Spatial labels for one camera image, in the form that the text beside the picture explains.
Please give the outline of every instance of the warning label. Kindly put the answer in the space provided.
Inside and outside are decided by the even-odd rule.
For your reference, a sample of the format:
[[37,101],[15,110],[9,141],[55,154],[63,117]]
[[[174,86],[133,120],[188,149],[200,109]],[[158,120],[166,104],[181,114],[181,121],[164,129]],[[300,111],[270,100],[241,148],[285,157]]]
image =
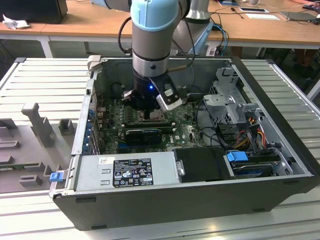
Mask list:
[[115,160],[112,184],[115,188],[153,185],[151,159]]

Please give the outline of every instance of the blue latch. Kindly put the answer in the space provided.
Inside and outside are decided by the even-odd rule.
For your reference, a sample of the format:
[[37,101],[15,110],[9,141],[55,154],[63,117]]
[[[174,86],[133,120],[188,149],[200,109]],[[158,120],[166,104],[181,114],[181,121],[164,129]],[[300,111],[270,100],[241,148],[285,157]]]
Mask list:
[[249,160],[244,151],[232,151],[229,152],[226,157],[228,158],[229,162],[242,162]]
[[51,183],[63,182],[64,181],[63,177],[64,177],[64,174],[62,172],[53,172],[53,173],[51,173],[49,180]]

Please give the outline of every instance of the metal slotted surface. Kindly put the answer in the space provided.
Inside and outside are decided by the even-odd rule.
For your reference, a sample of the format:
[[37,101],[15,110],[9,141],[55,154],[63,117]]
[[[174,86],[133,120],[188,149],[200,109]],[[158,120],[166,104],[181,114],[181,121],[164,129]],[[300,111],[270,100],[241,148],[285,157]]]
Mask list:
[[87,72],[86,58],[27,58],[0,86],[0,116],[29,125],[21,109],[25,103],[38,103],[40,116],[51,124],[60,119],[78,123]]
[[[292,81],[275,65],[265,60],[242,60],[274,105],[320,161],[320,112]],[[255,103],[249,90],[243,90]]]
[[[69,64],[78,61],[80,60],[71,59]],[[44,61],[43,64],[49,65],[49,62]],[[270,68],[269,64],[264,61],[255,64],[264,64],[265,67]],[[50,78],[50,81],[54,79],[59,81],[55,77]],[[278,76],[270,76],[269,79],[278,79]],[[267,94],[270,98],[278,95],[277,92]],[[77,95],[65,95],[63,98],[73,103],[80,101],[77,100],[77,97]],[[61,102],[58,97],[43,96],[41,99],[43,103],[48,103],[49,99],[51,99],[49,103]],[[290,102],[294,104],[293,99],[299,101],[300,98],[294,92],[283,92],[280,98],[273,98],[274,101],[278,101],[275,104],[282,106]],[[19,101],[18,98],[15,98],[6,103],[18,104]],[[286,119],[310,121],[317,120],[318,117],[311,111],[304,115],[287,115]],[[306,144],[320,146],[320,137],[304,138],[303,141]],[[10,194],[0,196],[0,236],[1,239],[10,240],[37,240],[44,237],[46,240],[319,240],[319,206],[320,187],[318,186],[308,193],[289,197],[270,212],[84,232],[75,229],[72,222],[53,203],[47,191],[28,192],[22,193],[19,197]],[[148,218],[148,211],[142,211],[141,216]]]

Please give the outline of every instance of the metal bracket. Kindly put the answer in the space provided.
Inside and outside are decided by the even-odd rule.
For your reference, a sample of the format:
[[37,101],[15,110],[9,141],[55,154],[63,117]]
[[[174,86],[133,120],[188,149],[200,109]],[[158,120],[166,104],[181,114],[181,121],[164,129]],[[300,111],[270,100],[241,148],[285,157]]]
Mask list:
[[93,72],[101,67],[101,55],[91,55],[86,63],[89,72]]

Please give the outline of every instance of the desk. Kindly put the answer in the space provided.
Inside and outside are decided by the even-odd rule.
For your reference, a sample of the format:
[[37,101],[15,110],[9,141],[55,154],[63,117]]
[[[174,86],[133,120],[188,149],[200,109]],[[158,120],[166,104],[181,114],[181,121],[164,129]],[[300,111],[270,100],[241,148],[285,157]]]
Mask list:
[[[270,6],[288,8],[297,4],[289,0],[264,0]],[[118,31],[122,22],[129,16],[127,12],[109,10],[91,4],[89,1],[67,1],[68,14],[62,24],[31,24],[31,28],[10,30],[4,25],[0,27],[0,38],[16,40],[40,41],[45,56],[52,58],[50,41],[73,42],[117,42]],[[302,11],[301,7],[277,9],[259,5],[270,12]],[[217,2],[210,1],[209,11],[214,12],[223,8]],[[233,13],[230,8],[218,10],[221,13]],[[297,22],[286,22],[280,14],[275,14],[280,20],[249,19],[243,14],[222,14],[222,24],[229,33],[229,46],[287,48],[287,49],[318,49],[320,47],[320,27],[312,23],[302,25]],[[212,15],[219,22],[216,14]],[[132,36],[131,22],[122,33],[122,42],[130,43]],[[208,38],[210,47],[215,47],[221,41],[220,32],[212,32]]]

